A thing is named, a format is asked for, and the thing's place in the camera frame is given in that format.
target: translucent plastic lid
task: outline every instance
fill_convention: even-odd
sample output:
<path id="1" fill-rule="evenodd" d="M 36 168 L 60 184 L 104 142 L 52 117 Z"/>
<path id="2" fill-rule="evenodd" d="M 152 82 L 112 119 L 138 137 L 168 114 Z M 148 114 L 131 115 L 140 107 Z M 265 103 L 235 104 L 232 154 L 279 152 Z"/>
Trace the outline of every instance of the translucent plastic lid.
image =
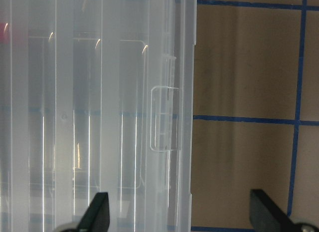
<path id="1" fill-rule="evenodd" d="M 0 0 L 2 232 L 190 230 L 195 3 Z"/>

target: plastic container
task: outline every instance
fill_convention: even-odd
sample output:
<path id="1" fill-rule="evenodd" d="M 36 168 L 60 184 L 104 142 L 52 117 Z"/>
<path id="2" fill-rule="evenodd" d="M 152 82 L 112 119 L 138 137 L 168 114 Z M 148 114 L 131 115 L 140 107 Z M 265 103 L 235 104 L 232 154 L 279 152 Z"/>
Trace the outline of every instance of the plastic container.
<path id="1" fill-rule="evenodd" d="M 109 192 L 110 232 L 190 231 L 196 0 L 0 0 L 0 230 Z"/>

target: clear plastic bin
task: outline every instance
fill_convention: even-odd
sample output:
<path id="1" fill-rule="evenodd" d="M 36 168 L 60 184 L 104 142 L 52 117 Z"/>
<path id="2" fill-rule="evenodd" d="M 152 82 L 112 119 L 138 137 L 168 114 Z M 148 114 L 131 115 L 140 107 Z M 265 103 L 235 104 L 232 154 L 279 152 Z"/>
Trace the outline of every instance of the clear plastic bin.
<path id="1" fill-rule="evenodd" d="M 190 231 L 196 0 L 0 0 L 0 230 Z"/>

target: red object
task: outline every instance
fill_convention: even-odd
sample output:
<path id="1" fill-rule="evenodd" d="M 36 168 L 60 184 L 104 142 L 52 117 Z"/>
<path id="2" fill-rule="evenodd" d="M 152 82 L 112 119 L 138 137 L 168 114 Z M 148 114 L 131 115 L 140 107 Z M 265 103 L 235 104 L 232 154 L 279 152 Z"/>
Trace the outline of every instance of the red object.
<path id="1" fill-rule="evenodd" d="M 9 24 L 7 22 L 0 22 L 0 43 L 9 43 Z"/>

